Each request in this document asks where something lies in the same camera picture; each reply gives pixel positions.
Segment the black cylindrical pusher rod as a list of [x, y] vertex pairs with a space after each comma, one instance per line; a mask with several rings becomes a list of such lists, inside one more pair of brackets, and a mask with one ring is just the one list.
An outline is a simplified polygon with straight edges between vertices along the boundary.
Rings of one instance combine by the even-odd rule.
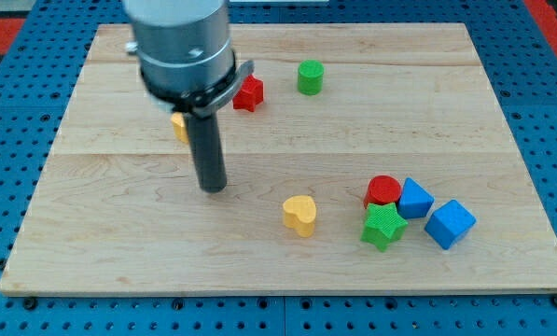
[[185, 123], [200, 189], [220, 192], [227, 186], [227, 175], [216, 114], [200, 118], [188, 113]]

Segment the black clamp ring with lever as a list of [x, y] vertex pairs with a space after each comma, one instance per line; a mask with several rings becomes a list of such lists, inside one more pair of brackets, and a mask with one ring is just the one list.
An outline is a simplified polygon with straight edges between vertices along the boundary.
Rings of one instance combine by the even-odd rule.
[[231, 66], [212, 83], [196, 83], [193, 79], [211, 78], [212, 66], [205, 63], [176, 64], [176, 67], [153, 67], [148, 73], [141, 67], [141, 77], [148, 92], [180, 113], [208, 118], [228, 104], [240, 91], [246, 79], [254, 72], [253, 61], [236, 66], [235, 54], [230, 55]]

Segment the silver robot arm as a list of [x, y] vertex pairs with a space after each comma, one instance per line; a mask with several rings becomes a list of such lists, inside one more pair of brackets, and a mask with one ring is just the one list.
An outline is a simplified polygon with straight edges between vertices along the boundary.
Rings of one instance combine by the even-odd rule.
[[227, 186], [217, 112], [255, 69], [237, 63], [225, 0], [123, 0], [147, 91], [183, 115], [200, 188]]

